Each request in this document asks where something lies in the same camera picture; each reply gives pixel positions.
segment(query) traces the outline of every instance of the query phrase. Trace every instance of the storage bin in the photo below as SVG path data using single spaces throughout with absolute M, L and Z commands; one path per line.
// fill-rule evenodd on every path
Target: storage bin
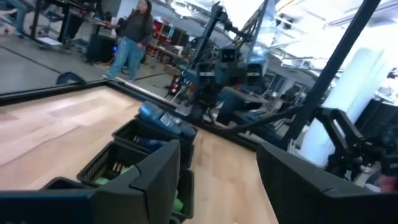
M 181 169 L 188 169 L 191 166 L 193 145 L 191 142 L 186 142 L 184 139 L 168 133 L 163 129 L 147 124 L 141 119 L 133 119 L 127 124 L 119 128 L 113 133 L 114 140 L 127 147 L 139 149 L 146 153 L 152 153 L 160 148 L 160 146 L 143 146 L 140 144 L 140 139 L 153 139 L 159 141 L 169 142 L 174 139 L 180 140 L 181 149 Z
M 68 178 L 56 177 L 47 183 L 42 189 L 44 190 L 66 190 L 66 189 L 90 189 L 91 187 L 75 182 Z
M 181 212 L 172 212 L 172 216 L 178 218 L 180 223 L 183 223 L 186 219 L 193 217 L 193 203 L 194 203 L 194 176 L 190 170 L 183 170 L 178 180 L 177 198 L 183 203 Z
M 95 180 L 99 177 L 113 180 L 122 174 L 123 170 L 131 167 L 148 156 L 135 149 L 116 142 L 110 142 L 92 159 L 77 175 L 77 179 L 89 186 L 99 187 Z
M 180 220 L 178 220 L 177 218 L 172 217 L 169 221 L 169 224 L 181 224 Z

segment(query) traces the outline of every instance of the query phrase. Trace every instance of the light wood platform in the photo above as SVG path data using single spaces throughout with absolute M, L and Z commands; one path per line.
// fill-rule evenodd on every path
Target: light wood platform
M 0 190 L 39 189 L 77 173 L 141 102 L 106 87 L 0 108 Z M 194 224 L 277 223 L 255 153 L 200 130 Z

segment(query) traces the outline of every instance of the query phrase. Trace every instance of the person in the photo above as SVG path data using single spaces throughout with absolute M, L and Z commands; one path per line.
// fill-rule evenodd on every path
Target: person
M 152 4 L 149 0 L 142 1 L 138 10 L 132 10 L 131 15 L 127 18 L 126 28 L 121 32 L 122 39 L 114 63 L 106 72 L 104 78 L 114 80 L 128 58 L 129 81 L 134 81 L 138 66 L 146 51 L 146 45 L 152 38 L 153 18 L 150 14 L 151 11 Z
M 297 86 L 292 86 L 289 88 L 280 98 L 284 101 L 282 105 L 280 106 L 278 113 L 281 113 L 288 108 L 290 108 L 294 104 L 294 100 L 296 98 L 297 94 Z
M 304 102 L 305 98 L 307 97 L 307 92 L 302 91 L 299 96 L 298 96 L 298 102 L 297 103 L 302 103 Z
M 18 11 L 14 14 L 7 15 L 6 19 L 10 22 L 15 23 L 15 35 L 23 38 L 25 34 L 24 22 L 25 16 L 28 13 L 31 6 L 27 1 L 24 0 L 5 0 L 6 3 L 12 5 Z
M 104 19 L 104 12 L 102 8 L 102 0 L 83 0 L 81 1 L 84 6 L 88 8 L 87 11 L 92 10 L 92 6 L 94 7 L 95 17 L 98 19 Z M 76 37 L 77 32 L 79 31 L 81 25 L 84 22 L 84 18 L 81 15 L 76 15 L 71 13 L 69 17 L 69 24 L 66 30 L 65 37 L 67 40 L 73 40 Z M 64 43 L 63 35 L 60 35 L 58 41 Z

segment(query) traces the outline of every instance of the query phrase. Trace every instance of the monitor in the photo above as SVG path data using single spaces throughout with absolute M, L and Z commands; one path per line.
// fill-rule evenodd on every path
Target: monitor
M 184 30 L 175 28 L 170 43 L 177 46 L 186 46 L 189 42 L 189 35 Z
M 163 28 L 160 28 L 160 30 L 162 31 L 162 34 L 169 36 L 170 35 L 170 31 L 172 30 L 172 27 L 169 25 L 164 24 Z

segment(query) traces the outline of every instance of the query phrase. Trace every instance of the desk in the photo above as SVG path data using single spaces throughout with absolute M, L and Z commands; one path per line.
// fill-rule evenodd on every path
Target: desk
M 153 49 L 156 50 L 155 56 L 154 56 L 154 61 L 152 63 L 152 65 L 150 66 L 151 68 L 155 68 L 156 67 L 156 60 L 157 57 L 159 56 L 160 52 L 162 52 L 165 55 L 168 55 L 170 57 L 172 57 L 173 59 L 177 59 L 178 61 L 184 60 L 185 62 L 189 62 L 189 60 L 179 56 L 178 54 L 175 54 L 169 50 L 164 49 L 163 47 L 160 47 L 158 45 L 154 45 L 154 44 L 149 44 L 148 47 L 152 47 Z
M 36 40 L 36 29 L 37 29 L 37 22 L 39 21 L 39 16 L 40 16 L 40 11 L 42 8 L 42 3 L 43 1 L 47 1 L 50 4 L 54 4 L 56 6 L 59 6 L 62 8 L 62 13 L 63 13 L 63 20 L 62 20 L 62 26 L 61 26 L 61 31 L 60 35 L 58 37 L 58 41 L 63 43 L 63 38 L 65 35 L 65 29 L 68 25 L 68 19 L 69 19 L 69 10 L 71 7 L 78 7 L 80 8 L 81 5 L 77 4 L 75 1 L 69 1 L 69 0 L 36 0 L 36 6 L 35 6 L 35 14 L 33 18 L 33 23 L 32 23 L 32 30 L 30 32 L 30 38 L 34 41 Z
M 81 18 L 84 22 L 88 22 L 92 26 L 91 35 L 89 36 L 90 39 L 93 35 L 99 34 L 101 27 L 105 28 L 105 29 L 114 28 L 114 26 L 112 26 L 109 22 L 96 19 L 96 18 L 88 15 L 86 12 L 71 10 L 70 14 Z M 72 41 L 77 43 L 78 45 L 82 45 L 82 46 L 87 46 L 90 42 L 90 40 L 87 41 L 87 40 L 83 40 L 83 39 L 73 39 Z

